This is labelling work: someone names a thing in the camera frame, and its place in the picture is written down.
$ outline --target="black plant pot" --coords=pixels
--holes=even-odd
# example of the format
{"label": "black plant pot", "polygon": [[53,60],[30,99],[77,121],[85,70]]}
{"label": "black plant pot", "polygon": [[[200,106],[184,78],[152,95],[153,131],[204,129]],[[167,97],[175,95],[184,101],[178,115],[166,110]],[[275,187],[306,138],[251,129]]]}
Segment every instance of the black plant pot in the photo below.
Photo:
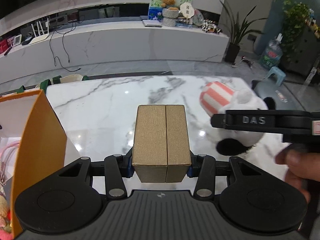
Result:
{"label": "black plant pot", "polygon": [[230,63],[234,64],[236,57],[238,56],[239,50],[240,50],[240,47],[238,45],[230,43],[229,48],[227,50],[226,57],[224,58],[224,60],[226,62],[230,62]]}

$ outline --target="blue wall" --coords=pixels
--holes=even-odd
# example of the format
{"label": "blue wall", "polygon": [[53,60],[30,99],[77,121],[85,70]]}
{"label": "blue wall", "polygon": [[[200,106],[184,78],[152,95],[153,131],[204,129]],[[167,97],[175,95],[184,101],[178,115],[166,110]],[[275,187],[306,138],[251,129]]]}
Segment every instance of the blue wall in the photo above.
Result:
{"label": "blue wall", "polygon": [[[269,18],[266,22],[263,32],[264,35],[261,36],[256,48],[256,54],[262,54],[266,48],[268,42],[277,36],[282,29],[284,13],[283,13],[283,1],[284,0],[274,0],[271,9]],[[302,2],[309,5],[315,11],[315,18],[320,23],[320,0],[292,0],[296,2]]]}

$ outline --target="human hand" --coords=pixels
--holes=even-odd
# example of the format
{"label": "human hand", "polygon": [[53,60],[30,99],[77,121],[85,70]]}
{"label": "human hand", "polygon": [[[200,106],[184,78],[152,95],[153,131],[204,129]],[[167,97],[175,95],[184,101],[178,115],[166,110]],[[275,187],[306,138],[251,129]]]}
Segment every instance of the human hand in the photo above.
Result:
{"label": "human hand", "polygon": [[276,156],[276,164],[288,165],[284,181],[298,189],[310,202],[310,193],[303,188],[303,180],[320,181],[320,154],[286,148]]}

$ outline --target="cardboard box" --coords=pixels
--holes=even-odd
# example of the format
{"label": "cardboard box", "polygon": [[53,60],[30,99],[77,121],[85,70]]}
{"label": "cardboard box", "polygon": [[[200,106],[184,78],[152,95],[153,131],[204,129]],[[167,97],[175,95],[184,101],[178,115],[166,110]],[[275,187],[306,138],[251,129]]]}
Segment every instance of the cardboard box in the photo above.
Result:
{"label": "cardboard box", "polygon": [[183,180],[191,165],[184,106],[138,107],[132,165],[141,182]]}
{"label": "cardboard box", "polygon": [[67,135],[43,90],[0,98],[0,116],[0,148],[20,140],[5,171],[7,179],[12,177],[10,209],[16,237],[22,228],[14,212],[15,200],[22,191],[66,164]]}

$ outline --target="green foliage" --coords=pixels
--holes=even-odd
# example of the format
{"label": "green foliage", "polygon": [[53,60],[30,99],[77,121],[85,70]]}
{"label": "green foliage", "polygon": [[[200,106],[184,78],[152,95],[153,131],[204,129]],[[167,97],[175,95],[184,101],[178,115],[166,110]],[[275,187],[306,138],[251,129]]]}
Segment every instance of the green foliage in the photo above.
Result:
{"label": "green foliage", "polygon": [[237,13],[236,18],[235,18],[228,2],[225,1],[225,3],[223,3],[222,1],[220,1],[220,3],[223,5],[224,9],[226,10],[228,18],[230,20],[230,26],[228,26],[228,22],[227,22],[227,24],[222,24],[222,25],[226,26],[228,32],[230,33],[230,36],[231,36],[230,42],[231,43],[233,43],[235,45],[239,45],[241,40],[244,38],[244,36],[246,36],[249,33],[263,34],[259,30],[252,30],[252,29],[248,30],[248,28],[250,27],[250,25],[252,23],[259,21],[259,20],[267,19],[267,18],[260,18],[260,19],[256,19],[256,20],[253,20],[250,22],[247,21],[247,17],[255,10],[255,8],[257,6],[252,8],[252,10],[247,14],[247,16],[244,18],[242,24],[240,25],[239,12]]}
{"label": "green foliage", "polygon": [[283,12],[285,18],[282,27],[283,39],[281,48],[287,61],[290,61],[295,52],[296,43],[303,33],[305,21],[310,17],[310,11],[308,5],[304,3],[285,0],[283,3]]}

